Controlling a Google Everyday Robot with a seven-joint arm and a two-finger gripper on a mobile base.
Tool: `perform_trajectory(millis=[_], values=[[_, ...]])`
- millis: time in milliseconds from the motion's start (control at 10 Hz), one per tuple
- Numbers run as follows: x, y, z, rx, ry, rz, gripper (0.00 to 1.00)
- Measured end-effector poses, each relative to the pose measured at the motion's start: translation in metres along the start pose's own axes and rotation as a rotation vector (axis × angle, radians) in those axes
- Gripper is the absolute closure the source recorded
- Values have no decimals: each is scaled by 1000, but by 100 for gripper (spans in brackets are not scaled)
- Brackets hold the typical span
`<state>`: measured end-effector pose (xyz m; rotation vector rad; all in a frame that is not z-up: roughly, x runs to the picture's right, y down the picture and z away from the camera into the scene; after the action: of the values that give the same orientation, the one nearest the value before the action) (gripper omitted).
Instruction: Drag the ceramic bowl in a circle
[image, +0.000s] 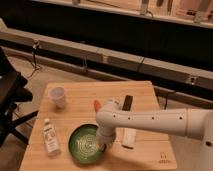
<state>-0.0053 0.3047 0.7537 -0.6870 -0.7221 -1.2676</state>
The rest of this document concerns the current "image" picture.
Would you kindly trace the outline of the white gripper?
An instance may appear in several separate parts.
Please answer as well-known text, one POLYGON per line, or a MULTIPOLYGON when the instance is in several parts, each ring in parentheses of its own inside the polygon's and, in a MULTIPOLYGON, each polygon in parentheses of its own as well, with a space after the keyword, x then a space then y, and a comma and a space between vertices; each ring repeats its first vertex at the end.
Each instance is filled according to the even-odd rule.
POLYGON ((116 138, 116 133, 112 132, 111 134, 104 134, 100 129, 96 132, 96 139, 99 146, 99 149, 104 152, 108 146, 114 143, 116 138))

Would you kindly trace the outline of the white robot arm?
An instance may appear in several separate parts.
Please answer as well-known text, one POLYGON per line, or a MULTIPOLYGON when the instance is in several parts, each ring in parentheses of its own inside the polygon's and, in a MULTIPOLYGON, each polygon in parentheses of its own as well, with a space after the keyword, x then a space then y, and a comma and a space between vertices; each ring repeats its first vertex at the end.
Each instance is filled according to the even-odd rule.
POLYGON ((167 109, 139 112, 119 109, 115 99, 107 101, 96 113, 100 144, 113 143, 117 128, 133 128, 201 141, 199 159, 194 171, 213 171, 213 110, 167 109))

